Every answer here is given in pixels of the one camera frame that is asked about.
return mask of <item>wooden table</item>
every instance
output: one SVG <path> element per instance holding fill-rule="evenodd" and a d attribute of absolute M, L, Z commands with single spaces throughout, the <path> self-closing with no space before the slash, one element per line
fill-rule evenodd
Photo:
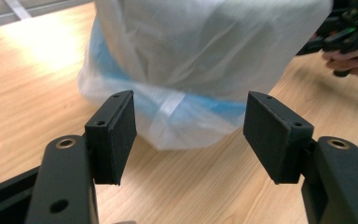
<path fill-rule="evenodd" d="M 87 4 L 0 27 L 0 182 L 38 166 L 51 140 L 82 134 L 98 109 L 76 84 L 94 16 Z M 319 54 L 294 58 L 270 94 L 314 139 L 358 144 L 358 77 L 331 76 Z M 306 223 L 300 187 L 275 186 L 238 130 L 189 151 L 137 137 L 121 186 L 97 197 L 101 223 Z"/>

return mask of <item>screw hole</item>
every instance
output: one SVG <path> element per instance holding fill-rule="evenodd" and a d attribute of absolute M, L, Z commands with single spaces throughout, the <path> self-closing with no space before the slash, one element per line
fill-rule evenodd
<path fill-rule="evenodd" d="M 68 148 L 73 146 L 76 143 L 76 140 L 73 138 L 62 139 L 60 142 L 56 144 L 57 148 Z"/>
<path fill-rule="evenodd" d="M 101 125 L 104 125 L 104 121 L 97 121 L 97 122 L 95 122 L 95 124 L 101 126 Z"/>
<path fill-rule="evenodd" d="M 67 200 L 62 199 L 62 200 L 58 200 L 57 202 L 53 203 L 50 207 L 50 213 L 56 214 L 56 213 L 60 213 L 63 210 L 66 209 L 66 207 L 68 207 L 69 203 Z"/>
<path fill-rule="evenodd" d="M 350 145 L 348 145 L 346 142 L 343 142 L 341 140 L 338 139 L 330 139 L 327 141 L 327 143 L 332 146 L 332 147 L 336 147 L 338 149 L 350 149 Z"/>

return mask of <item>white plastic bag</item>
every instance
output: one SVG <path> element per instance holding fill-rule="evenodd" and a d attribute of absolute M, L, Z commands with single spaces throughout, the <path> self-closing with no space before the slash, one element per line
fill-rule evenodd
<path fill-rule="evenodd" d="M 327 17 L 325 0 L 96 0 L 79 89 L 101 104 L 134 90 L 157 149 L 207 147 L 241 127 Z"/>

